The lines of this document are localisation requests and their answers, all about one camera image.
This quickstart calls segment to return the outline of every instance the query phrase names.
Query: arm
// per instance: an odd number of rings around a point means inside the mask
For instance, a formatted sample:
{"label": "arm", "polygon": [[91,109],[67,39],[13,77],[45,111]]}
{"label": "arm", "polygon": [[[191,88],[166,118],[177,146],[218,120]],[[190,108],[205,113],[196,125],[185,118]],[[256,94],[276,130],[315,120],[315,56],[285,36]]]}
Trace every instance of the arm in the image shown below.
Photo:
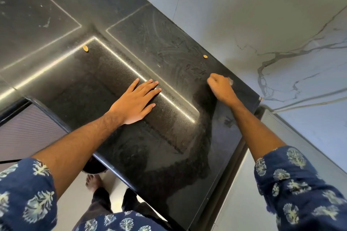
{"label": "arm", "polygon": [[229,106],[249,150],[256,161],[286,144],[258,120],[237,98],[228,78],[212,73],[207,80],[218,100]]}
{"label": "arm", "polygon": [[158,81],[142,83],[137,78],[128,90],[99,119],[69,133],[54,144],[36,153],[32,158],[43,162],[50,170],[58,198],[81,172],[97,148],[123,124],[143,119],[155,106],[147,103],[161,89],[152,90]]}
{"label": "arm", "polygon": [[238,100],[228,78],[207,80],[216,97],[228,105],[256,161],[254,176],[267,209],[276,213],[279,230],[347,230],[347,201],[335,187],[317,177],[297,149],[286,146]]}

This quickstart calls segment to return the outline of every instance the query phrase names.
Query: black pants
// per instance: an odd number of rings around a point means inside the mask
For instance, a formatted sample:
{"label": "black pants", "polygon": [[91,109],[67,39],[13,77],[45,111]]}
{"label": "black pants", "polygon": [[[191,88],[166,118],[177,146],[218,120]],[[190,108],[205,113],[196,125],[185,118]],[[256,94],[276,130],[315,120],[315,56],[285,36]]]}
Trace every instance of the black pants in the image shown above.
{"label": "black pants", "polygon": [[[128,188],[125,191],[124,197],[123,197],[123,203],[122,203],[122,210],[123,211],[136,211],[140,213],[141,215],[150,218],[154,220],[159,225],[163,226],[163,228],[167,230],[171,230],[170,225],[162,220],[154,211],[153,209],[146,203],[140,203],[137,200],[136,194],[133,190]],[[110,201],[110,195],[105,190],[105,188],[101,187],[98,188],[94,194],[92,203],[87,209],[87,211],[83,214],[83,216],[80,218],[80,220],[77,222],[73,230],[76,230],[77,227],[90,219],[96,218],[100,215],[109,215],[113,214],[111,210],[111,201]]]}

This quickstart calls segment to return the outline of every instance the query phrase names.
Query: forearm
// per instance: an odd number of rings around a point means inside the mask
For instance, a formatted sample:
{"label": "forearm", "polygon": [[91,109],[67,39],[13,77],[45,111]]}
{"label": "forearm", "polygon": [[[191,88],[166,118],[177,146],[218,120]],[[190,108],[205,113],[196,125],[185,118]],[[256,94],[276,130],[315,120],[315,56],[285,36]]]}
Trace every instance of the forearm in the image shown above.
{"label": "forearm", "polygon": [[272,150],[286,145],[247,110],[241,101],[233,102],[229,107],[255,161]]}
{"label": "forearm", "polygon": [[81,172],[97,148],[120,124],[117,117],[106,113],[32,156],[50,169],[58,198]]}

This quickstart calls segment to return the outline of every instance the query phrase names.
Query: left hand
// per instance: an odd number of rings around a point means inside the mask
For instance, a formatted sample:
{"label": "left hand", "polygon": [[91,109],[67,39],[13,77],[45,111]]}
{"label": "left hand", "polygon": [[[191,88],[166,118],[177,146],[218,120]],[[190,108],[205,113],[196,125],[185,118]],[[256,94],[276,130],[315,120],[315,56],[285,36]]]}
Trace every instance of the left hand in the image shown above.
{"label": "left hand", "polygon": [[127,91],[107,112],[112,116],[119,118],[121,125],[131,124],[143,119],[150,113],[152,108],[155,106],[155,103],[148,105],[146,108],[145,106],[155,95],[161,92],[161,89],[154,89],[159,82],[153,82],[152,79],[142,83],[135,89],[139,81],[139,78],[134,80]]}

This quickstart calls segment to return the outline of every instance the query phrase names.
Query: black granite countertop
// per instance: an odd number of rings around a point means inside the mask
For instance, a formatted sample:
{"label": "black granite countertop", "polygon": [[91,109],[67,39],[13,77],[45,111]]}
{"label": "black granite countertop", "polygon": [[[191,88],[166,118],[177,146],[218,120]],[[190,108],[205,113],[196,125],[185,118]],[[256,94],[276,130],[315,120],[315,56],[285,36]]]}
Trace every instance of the black granite countertop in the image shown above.
{"label": "black granite countertop", "polygon": [[73,130],[137,77],[159,80],[153,111],[95,155],[173,226],[193,229],[241,139],[206,79],[229,76],[252,112],[259,96],[146,0],[0,0],[0,13],[1,109],[33,97]]}

